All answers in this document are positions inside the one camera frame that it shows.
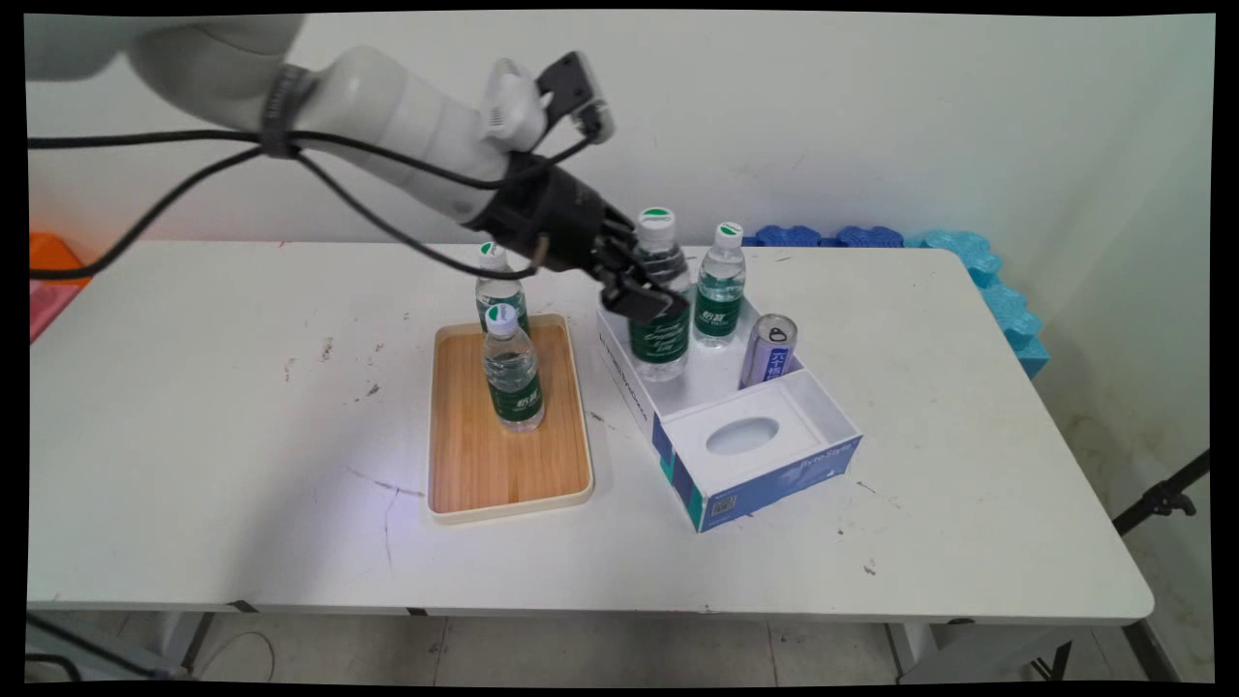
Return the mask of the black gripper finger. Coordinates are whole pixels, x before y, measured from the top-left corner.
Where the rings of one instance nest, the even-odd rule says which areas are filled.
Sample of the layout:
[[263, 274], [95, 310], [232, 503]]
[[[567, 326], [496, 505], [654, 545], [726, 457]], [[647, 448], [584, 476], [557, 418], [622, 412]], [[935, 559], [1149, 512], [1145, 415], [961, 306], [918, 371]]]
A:
[[673, 317], [690, 310], [690, 303], [681, 292], [655, 282], [638, 261], [612, 265], [600, 262], [593, 266], [593, 279], [602, 286], [602, 308], [636, 323], [652, 323], [664, 314]]
[[602, 264], [605, 266], [636, 266], [638, 236], [628, 218], [602, 218]]

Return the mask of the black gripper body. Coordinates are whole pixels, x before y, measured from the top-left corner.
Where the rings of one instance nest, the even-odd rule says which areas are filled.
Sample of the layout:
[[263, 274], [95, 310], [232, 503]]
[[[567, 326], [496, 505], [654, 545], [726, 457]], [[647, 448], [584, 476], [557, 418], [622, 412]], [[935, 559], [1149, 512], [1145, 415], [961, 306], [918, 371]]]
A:
[[499, 180], [466, 177], [465, 184], [492, 196], [468, 227], [529, 261], [522, 272], [479, 269], [477, 277], [523, 281], [545, 269], [581, 270], [593, 279], [593, 266], [602, 262], [602, 218], [620, 218], [620, 212], [592, 187], [535, 154], [510, 155]]

